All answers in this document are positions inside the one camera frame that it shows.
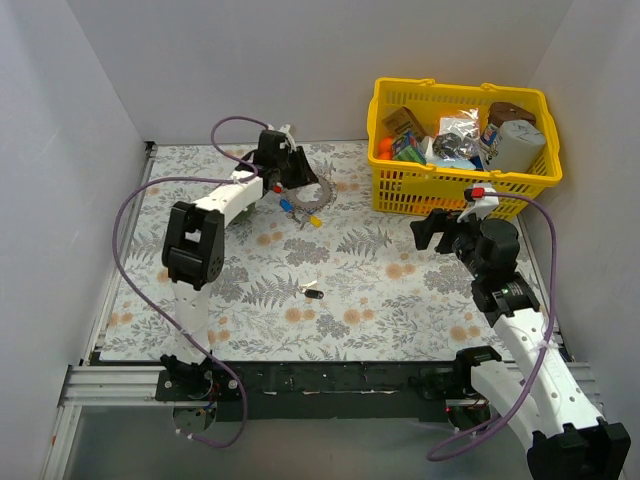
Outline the metal ring disc key organizer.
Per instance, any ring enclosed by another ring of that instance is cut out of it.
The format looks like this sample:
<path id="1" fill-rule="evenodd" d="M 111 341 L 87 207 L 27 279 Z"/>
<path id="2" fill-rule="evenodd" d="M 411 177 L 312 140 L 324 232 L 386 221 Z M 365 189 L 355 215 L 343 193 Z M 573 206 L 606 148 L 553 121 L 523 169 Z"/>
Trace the metal ring disc key organizer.
<path id="1" fill-rule="evenodd" d="M 317 183 L 287 190 L 286 197 L 296 209 L 315 212 L 333 204 L 336 186 L 330 180 L 319 177 Z"/>

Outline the blue key tag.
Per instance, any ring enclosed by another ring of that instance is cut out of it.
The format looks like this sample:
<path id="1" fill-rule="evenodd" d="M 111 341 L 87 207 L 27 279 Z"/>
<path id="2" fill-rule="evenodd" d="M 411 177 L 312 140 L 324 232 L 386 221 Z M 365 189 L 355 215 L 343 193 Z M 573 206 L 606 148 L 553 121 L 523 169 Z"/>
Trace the blue key tag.
<path id="1" fill-rule="evenodd" d="M 279 204 L 280 204 L 281 208 L 287 213 L 290 213 L 290 212 L 294 211 L 293 205 L 288 200 L 286 200 L 284 198 L 282 198 L 280 200 Z"/>

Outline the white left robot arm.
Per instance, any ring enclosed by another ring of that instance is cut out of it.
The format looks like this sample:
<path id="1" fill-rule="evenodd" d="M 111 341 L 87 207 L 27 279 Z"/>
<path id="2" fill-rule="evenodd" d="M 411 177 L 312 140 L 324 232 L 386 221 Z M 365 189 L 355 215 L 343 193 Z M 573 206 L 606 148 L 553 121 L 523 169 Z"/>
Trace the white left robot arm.
<path id="1" fill-rule="evenodd" d="M 268 128 L 227 183 L 193 203 L 178 202 L 171 208 L 162 263 L 175 295 L 178 339 L 174 352 L 162 356 L 161 363 L 188 398 L 203 399 L 215 385 L 203 369 L 206 354 L 193 344 L 209 348 L 209 299 L 224 266 L 225 228 L 274 187 L 293 189 L 317 181 L 290 127 Z"/>

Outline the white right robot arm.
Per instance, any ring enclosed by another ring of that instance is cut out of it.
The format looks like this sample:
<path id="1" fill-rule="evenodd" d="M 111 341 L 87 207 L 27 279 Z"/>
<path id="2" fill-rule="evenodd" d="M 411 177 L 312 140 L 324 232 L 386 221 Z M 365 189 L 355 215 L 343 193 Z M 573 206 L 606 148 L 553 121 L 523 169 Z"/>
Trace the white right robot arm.
<path id="1" fill-rule="evenodd" d="M 525 382 L 510 377 L 492 349 L 466 349 L 456 356 L 454 389 L 485 397 L 520 440 L 535 479 L 617 479 L 631 439 L 620 423 L 608 422 L 571 374 L 556 343 L 546 339 L 540 304 L 517 270 L 519 232 L 497 218 L 436 209 L 410 224 L 417 249 L 429 246 L 455 255 L 473 277 L 478 310 L 502 340 Z"/>

